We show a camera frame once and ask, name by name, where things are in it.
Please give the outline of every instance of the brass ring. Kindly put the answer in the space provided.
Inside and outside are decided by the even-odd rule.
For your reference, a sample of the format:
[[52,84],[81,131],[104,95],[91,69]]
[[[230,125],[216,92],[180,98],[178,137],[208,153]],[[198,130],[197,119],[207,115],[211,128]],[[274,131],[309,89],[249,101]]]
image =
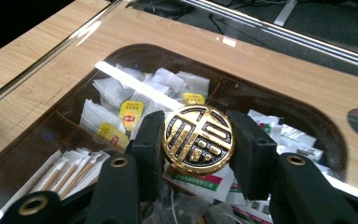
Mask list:
[[42,210],[48,204],[48,198],[43,195],[36,195],[21,205],[19,214],[22,216],[30,216]]
[[298,156],[288,156],[286,159],[293,165],[305,165],[306,161]]
[[129,161],[126,158],[115,158],[110,162],[110,165],[118,168],[127,165],[127,163],[129,163]]

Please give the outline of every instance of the gold medallion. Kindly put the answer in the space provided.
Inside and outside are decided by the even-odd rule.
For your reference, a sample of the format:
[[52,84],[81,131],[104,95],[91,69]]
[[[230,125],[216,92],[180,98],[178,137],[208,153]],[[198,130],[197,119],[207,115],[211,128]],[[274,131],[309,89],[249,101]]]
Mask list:
[[162,146],[178,171],[209,175],[226,165],[234,140],[225,114],[207,105],[187,105],[166,118]]

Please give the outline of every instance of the yellow label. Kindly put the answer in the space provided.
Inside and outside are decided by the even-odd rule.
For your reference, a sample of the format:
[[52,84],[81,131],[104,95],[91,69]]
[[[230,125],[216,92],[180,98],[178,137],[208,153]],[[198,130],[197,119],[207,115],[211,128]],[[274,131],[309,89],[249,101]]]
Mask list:
[[185,92],[183,98],[185,98],[186,105],[205,105],[203,95],[198,93]]
[[120,109],[118,115],[122,120],[127,131],[132,131],[133,128],[141,120],[142,112],[144,111],[144,104],[140,101],[125,101]]
[[101,124],[97,134],[102,138],[109,140],[113,145],[118,145],[120,147],[126,147],[130,142],[129,137],[126,134],[119,131],[110,123]]

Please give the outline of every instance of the chinese character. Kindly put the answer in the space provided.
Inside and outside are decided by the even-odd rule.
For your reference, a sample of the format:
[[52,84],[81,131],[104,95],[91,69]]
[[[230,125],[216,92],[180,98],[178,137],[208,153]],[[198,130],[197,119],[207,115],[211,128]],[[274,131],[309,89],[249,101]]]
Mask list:
[[252,208],[254,210],[258,210],[260,208],[260,202],[257,202],[257,201],[253,201],[252,202]]
[[262,213],[269,215],[269,206],[266,204],[263,204],[263,209],[261,211]]

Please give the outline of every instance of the plastic packet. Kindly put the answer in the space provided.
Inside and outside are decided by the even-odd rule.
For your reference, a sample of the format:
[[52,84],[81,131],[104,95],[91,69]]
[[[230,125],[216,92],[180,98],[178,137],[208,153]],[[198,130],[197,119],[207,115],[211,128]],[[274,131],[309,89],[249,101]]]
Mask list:
[[279,136],[281,134],[282,128],[279,125],[280,118],[274,116],[249,116],[254,120],[261,129],[264,130],[271,138],[274,136]]
[[126,147],[129,138],[125,135],[125,128],[122,120],[115,114],[108,111],[101,105],[86,100],[80,119],[80,126],[97,133],[114,145]]
[[232,205],[234,215],[244,223],[272,224],[269,201],[247,201],[246,205]]
[[[136,78],[137,80],[139,81],[144,81],[145,80],[145,74],[138,71],[138,70],[135,70],[135,69],[132,69],[132,68],[126,68],[126,67],[123,67],[121,66],[120,64],[116,64],[116,68],[120,69],[121,71],[127,73],[128,75]],[[129,86],[121,83],[123,89],[131,89]]]
[[85,155],[85,157],[81,159],[72,175],[68,178],[68,180],[58,192],[58,194],[62,198],[65,197],[65,195],[69,192],[69,190],[72,189],[72,187],[83,176],[83,174],[85,174],[90,169],[90,167],[92,166],[92,164],[95,163],[97,158],[97,155],[92,153],[90,153],[89,155],[88,151],[84,150],[83,148],[78,148],[76,151],[82,155]]
[[18,199],[27,195],[34,185],[39,181],[39,179],[46,173],[46,171],[62,156],[62,153],[57,150],[53,155],[51,155],[45,163],[34,173],[33,176],[10,198],[10,200],[2,207],[1,211],[6,212],[6,210]]
[[92,85],[100,93],[101,104],[106,108],[111,106],[120,108],[121,104],[134,93],[133,89],[124,89],[121,83],[112,77],[95,79]]
[[159,68],[159,70],[157,70],[155,75],[152,77],[151,81],[170,87],[171,92],[168,96],[171,98],[174,98],[178,92],[181,92],[186,87],[184,80],[165,68]]
[[213,203],[214,200],[226,201],[234,179],[234,172],[227,164],[212,175],[192,176],[178,173],[173,182]]
[[182,72],[176,74],[186,83],[186,88],[180,92],[180,96],[184,93],[198,93],[201,94],[204,99],[208,98],[210,79],[206,77],[199,77],[191,73]]
[[150,102],[149,106],[144,110],[143,115],[140,118],[140,121],[135,125],[135,127],[133,127],[132,131],[131,131],[131,136],[130,136],[130,140],[135,139],[136,135],[138,134],[139,128],[141,127],[142,121],[144,120],[144,118],[156,111],[165,111],[167,110],[167,108],[159,103],[156,102]]
[[77,181],[74,187],[68,192],[66,197],[71,196],[72,194],[82,190],[83,188],[97,181],[103,162],[107,160],[110,155],[103,151],[93,152],[93,154],[98,155],[95,163],[92,164],[89,170],[85,174],[83,174],[83,176],[81,176],[81,178]]
[[309,158],[313,162],[320,161],[324,154],[324,152],[318,148],[305,147],[305,146],[301,146],[300,144],[298,144],[297,146],[291,145],[290,147],[287,147],[285,145],[278,145],[277,152],[278,154],[282,154],[286,152],[296,153]]
[[46,171],[46,173],[43,174],[43,176],[39,179],[39,181],[34,185],[30,193],[41,191],[41,190],[48,190],[51,183],[54,181],[54,179],[58,176],[62,168],[67,163],[68,163],[68,159],[66,159],[65,157],[60,157],[59,159],[57,159],[51,165],[51,167]]
[[[170,87],[159,84],[159,83],[155,83],[152,81],[146,81],[146,82],[144,82],[144,84],[150,86],[151,88],[155,89],[156,91],[160,91],[160,92],[164,93],[165,95],[169,95],[169,93],[171,92]],[[149,97],[136,91],[131,96],[129,101],[140,101],[144,104],[144,107],[149,107],[149,105],[151,105],[151,103],[153,102],[153,99],[150,99]]]
[[232,207],[228,203],[218,203],[209,206],[205,212],[208,224],[237,224],[241,223],[234,215]]
[[199,196],[174,192],[165,182],[161,189],[161,201],[156,201],[152,214],[143,224],[197,224],[206,212],[209,202]]
[[316,142],[316,138],[286,124],[282,125],[281,137],[288,147],[296,144],[313,147]]
[[70,150],[65,151],[62,155],[68,162],[62,167],[61,172],[48,188],[50,191],[59,192],[62,187],[65,185],[66,181],[69,177],[74,173],[76,168],[80,165],[81,161],[88,156],[84,156],[83,154]]

